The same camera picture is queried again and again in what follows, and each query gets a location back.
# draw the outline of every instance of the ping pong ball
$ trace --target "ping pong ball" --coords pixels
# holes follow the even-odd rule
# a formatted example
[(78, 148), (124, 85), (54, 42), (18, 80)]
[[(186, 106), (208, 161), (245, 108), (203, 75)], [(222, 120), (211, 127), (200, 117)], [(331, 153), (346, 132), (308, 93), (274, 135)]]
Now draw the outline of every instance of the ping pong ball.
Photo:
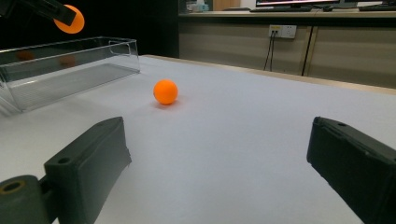
[(60, 30), (70, 35), (73, 35), (82, 30), (85, 24), (85, 20), (84, 17), (82, 16), (82, 13), (76, 7), (70, 5), (65, 5), (65, 6), (76, 12), (76, 17), (73, 19), (72, 24), (68, 26), (61, 21), (57, 21), (57, 20), (53, 20), (53, 21)]
[(170, 105), (177, 98), (177, 85), (170, 79), (162, 79), (155, 84), (153, 94), (160, 104)]

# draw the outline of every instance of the white table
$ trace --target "white table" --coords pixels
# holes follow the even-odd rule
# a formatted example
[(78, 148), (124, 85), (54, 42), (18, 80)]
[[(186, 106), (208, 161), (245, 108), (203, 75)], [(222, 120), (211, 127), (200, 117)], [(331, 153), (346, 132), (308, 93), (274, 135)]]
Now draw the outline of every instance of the white table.
[[(97, 224), (361, 224), (306, 161), (312, 121), (337, 119), (396, 148), (396, 91), (149, 56), (140, 63), (139, 75), (54, 104), (0, 110), (0, 180), (41, 178), (44, 162), (93, 124), (123, 116), (133, 162)], [(162, 78), (178, 85), (173, 105), (152, 95)]]

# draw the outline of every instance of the wall socket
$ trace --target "wall socket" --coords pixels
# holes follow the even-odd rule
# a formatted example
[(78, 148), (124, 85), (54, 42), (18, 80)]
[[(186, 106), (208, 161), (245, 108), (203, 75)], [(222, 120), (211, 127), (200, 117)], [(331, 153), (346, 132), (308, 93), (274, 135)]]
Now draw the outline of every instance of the wall socket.
[(270, 25), (268, 36), (273, 36), (273, 32), (276, 32), (275, 37), (279, 38), (291, 38), (296, 36), (297, 26), (295, 25)]

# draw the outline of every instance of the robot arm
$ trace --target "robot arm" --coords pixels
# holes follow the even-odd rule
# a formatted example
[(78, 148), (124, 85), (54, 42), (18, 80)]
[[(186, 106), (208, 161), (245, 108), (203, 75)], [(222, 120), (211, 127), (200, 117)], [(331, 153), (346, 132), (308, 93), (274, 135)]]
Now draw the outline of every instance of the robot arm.
[(48, 18), (61, 21), (66, 25), (71, 25), (76, 17), (76, 12), (64, 6), (56, 0), (1, 0), (0, 17), (8, 18), (14, 11), (17, 4), (28, 7), (34, 13)]

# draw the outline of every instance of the transparent box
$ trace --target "transparent box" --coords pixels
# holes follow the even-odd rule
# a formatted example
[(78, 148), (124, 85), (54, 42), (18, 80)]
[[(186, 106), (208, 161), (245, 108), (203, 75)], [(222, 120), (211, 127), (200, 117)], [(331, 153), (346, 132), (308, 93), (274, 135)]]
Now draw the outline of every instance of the transparent box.
[(19, 111), (140, 73), (136, 40), (98, 36), (0, 50), (0, 97)]

